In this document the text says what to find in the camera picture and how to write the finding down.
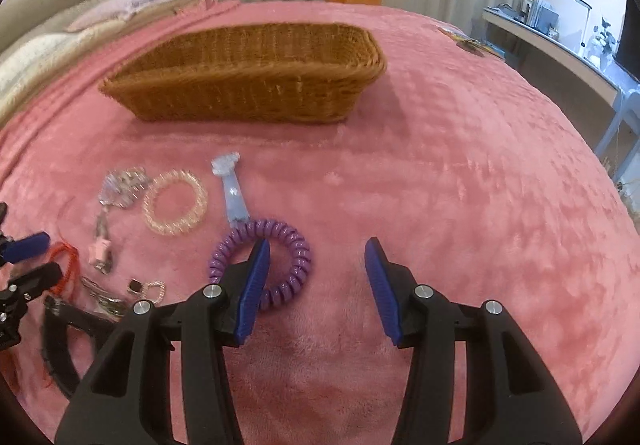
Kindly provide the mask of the lilac pillow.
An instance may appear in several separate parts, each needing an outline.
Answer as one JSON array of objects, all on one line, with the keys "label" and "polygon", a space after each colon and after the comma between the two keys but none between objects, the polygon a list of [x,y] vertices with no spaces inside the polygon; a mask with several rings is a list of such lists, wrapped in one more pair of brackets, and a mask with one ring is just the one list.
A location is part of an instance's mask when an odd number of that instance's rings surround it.
[{"label": "lilac pillow", "polygon": [[88,10],[67,27],[67,32],[76,32],[109,20],[130,20],[141,11],[152,6],[182,0],[105,0]]}]

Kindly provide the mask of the white desk lamp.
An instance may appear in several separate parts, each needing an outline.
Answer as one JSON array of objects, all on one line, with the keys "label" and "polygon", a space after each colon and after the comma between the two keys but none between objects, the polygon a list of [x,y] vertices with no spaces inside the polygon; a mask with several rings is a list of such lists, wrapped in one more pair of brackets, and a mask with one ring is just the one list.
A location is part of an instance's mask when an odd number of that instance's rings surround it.
[{"label": "white desk lamp", "polygon": [[588,3],[586,0],[574,0],[574,1],[585,9],[584,24],[582,25],[582,33],[580,34],[580,40],[577,48],[577,55],[579,57],[584,57],[585,48],[586,48],[586,35],[587,35],[587,29],[589,26],[592,5]]}]

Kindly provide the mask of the light blue hair clip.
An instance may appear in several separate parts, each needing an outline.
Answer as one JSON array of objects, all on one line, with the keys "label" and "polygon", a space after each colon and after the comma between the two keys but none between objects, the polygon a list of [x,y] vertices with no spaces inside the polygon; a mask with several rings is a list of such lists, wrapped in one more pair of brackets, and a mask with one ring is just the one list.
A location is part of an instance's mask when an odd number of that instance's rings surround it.
[{"label": "light blue hair clip", "polygon": [[227,220],[232,228],[237,228],[250,220],[250,213],[248,213],[240,183],[235,174],[235,166],[239,160],[239,153],[228,153],[220,155],[212,161],[212,173],[221,179]]}]

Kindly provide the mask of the brown wicker basket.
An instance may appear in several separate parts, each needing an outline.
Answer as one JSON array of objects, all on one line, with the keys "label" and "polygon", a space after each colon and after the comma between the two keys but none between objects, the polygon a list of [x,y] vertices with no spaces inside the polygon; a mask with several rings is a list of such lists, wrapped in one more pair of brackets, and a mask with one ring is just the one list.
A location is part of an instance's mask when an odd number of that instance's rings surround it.
[{"label": "brown wicker basket", "polygon": [[385,70],[367,29],[246,24],[172,37],[120,66],[100,90],[148,122],[334,124]]}]

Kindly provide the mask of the small potted plant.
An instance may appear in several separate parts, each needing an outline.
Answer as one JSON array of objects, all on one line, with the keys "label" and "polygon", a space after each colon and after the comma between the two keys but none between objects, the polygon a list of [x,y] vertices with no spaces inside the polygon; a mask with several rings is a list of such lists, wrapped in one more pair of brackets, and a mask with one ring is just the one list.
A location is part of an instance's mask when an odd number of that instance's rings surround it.
[{"label": "small potted plant", "polygon": [[597,45],[600,46],[599,66],[601,70],[605,70],[611,65],[613,55],[616,48],[616,39],[610,31],[611,22],[606,18],[601,18],[599,26],[594,28]]}]

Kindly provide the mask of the pink plush blanket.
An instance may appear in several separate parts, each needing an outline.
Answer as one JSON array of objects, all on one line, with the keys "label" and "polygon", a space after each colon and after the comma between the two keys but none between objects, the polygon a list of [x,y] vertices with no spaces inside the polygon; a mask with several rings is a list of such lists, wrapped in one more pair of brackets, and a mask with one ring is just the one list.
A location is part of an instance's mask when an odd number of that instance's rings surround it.
[{"label": "pink plush blanket", "polygon": [[[344,23],[387,58],[347,120],[147,124],[100,92],[125,58],[163,38],[224,25]],[[492,56],[459,49],[436,20],[365,5],[203,1],[121,38],[64,72],[1,132],[8,231],[47,231],[86,251],[107,172],[193,172],[205,220],[181,237],[138,209],[111,220],[106,284],[159,279],[176,302],[206,283],[227,231],[212,160],[240,156],[254,217],[293,225],[312,269],[294,301],[259,317],[228,353],[250,444],[386,444],[410,354],[387,339],[363,267],[378,237],[454,302],[504,304],[544,359],[579,428],[593,434],[639,365],[639,237],[608,173],[546,95]]]}]

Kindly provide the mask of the colourful packet on bed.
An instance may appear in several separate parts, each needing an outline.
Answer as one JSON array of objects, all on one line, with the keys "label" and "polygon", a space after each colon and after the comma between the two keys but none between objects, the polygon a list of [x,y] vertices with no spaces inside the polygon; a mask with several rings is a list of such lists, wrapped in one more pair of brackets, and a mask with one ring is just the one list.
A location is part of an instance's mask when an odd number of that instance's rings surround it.
[{"label": "colourful packet on bed", "polygon": [[456,42],[456,45],[460,49],[464,49],[466,52],[477,56],[492,55],[499,58],[500,61],[504,60],[504,55],[501,52],[495,50],[492,46],[483,41],[465,35],[463,32],[451,30],[442,26],[439,26],[438,31]]}]

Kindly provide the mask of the black television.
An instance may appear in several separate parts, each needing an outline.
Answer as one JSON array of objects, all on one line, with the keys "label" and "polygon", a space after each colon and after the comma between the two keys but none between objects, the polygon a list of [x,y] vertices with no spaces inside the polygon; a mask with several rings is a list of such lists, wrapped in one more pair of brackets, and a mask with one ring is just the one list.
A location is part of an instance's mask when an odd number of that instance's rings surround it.
[{"label": "black television", "polygon": [[640,11],[634,0],[626,0],[626,10],[615,61],[634,79],[640,78]]}]

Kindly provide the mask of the white wall desk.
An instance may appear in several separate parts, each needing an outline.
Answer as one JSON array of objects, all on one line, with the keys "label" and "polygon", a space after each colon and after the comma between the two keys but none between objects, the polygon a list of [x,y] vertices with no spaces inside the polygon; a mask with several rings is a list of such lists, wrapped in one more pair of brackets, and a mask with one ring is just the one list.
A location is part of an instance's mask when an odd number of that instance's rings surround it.
[{"label": "white wall desk", "polygon": [[482,16],[487,23],[505,30],[550,56],[552,60],[555,60],[582,82],[588,84],[611,107],[614,107],[616,102],[623,96],[622,90],[613,80],[608,78],[596,66],[586,61],[585,58],[567,49],[560,42],[554,41],[538,30],[506,16],[498,9],[485,8]]}]

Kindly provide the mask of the white dotted pillow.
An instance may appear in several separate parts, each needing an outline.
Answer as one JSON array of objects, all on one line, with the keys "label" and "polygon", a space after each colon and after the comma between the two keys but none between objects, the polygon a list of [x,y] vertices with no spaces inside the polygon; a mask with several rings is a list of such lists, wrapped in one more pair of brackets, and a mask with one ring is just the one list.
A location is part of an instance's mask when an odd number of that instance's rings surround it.
[{"label": "white dotted pillow", "polygon": [[63,51],[72,46],[72,34],[47,34],[32,38],[1,63],[1,101],[43,77],[64,58]]}]

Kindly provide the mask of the black wrist watch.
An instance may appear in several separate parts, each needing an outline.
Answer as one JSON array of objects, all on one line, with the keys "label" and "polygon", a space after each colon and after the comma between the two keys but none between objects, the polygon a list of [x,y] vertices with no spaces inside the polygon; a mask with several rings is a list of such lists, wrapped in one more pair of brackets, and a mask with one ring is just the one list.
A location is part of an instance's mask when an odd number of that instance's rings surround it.
[{"label": "black wrist watch", "polygon": [[116,324],[54,295],[47,295],[43,305],[41,356],[53,382],[66,399],[71,399],[80,384],[80,376],[70,355],[67,329],[74,328],[88,335],[93,354],[96,354],[110,338]]}]

